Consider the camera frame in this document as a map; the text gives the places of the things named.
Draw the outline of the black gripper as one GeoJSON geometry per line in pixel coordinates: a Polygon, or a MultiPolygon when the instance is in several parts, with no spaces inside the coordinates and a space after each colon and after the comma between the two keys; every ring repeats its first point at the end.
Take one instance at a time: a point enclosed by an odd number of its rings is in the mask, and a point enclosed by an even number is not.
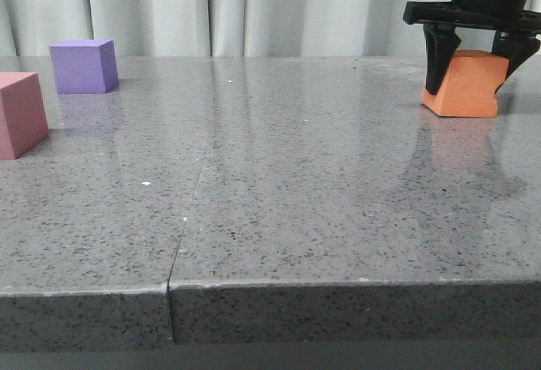
{"type": "Polygon", "coordinates": [[[540,13],[526,10],[527,0],[450,0],[406,4],[403,20],[425,24],[427,54],[425,89],[435,95],[461,43],[456,27],[498,30],[491,53],[508,60],[506,79],[538,52],[540,13]]]}

